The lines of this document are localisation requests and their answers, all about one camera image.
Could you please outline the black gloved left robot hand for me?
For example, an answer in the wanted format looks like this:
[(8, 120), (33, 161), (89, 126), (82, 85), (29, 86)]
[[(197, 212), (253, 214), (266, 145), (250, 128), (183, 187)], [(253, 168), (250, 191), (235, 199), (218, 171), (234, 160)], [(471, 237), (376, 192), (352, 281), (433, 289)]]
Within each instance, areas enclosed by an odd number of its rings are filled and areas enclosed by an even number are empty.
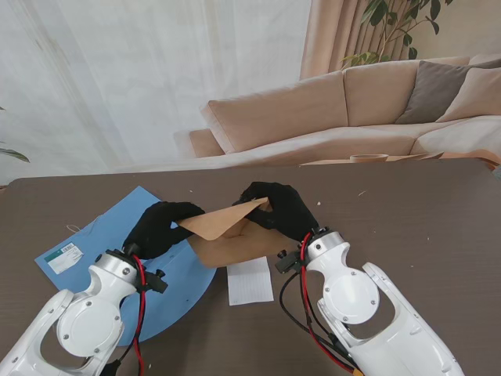
[(159, 201), (147, 208), (123, 243), (126, 255), (141, 260), (155, 259), (193, 233), (173, 224), (204, 214), (205, 211), (189, 202)]

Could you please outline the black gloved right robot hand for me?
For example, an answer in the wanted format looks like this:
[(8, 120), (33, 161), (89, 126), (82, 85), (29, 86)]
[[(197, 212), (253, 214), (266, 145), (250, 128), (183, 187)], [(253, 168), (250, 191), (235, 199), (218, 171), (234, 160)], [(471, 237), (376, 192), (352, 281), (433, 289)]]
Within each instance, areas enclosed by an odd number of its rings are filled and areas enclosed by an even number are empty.
[(243, 204), (259, 198), (268, 198), (271, 211), (254, 209), (246, 216), (267, 230), (277, 230), (285, 237), (302, 242), (308, 233), (319, 229), (319, 224), (309, 211), (299, 193), (290, 185), (252, 182), (233, 203)]

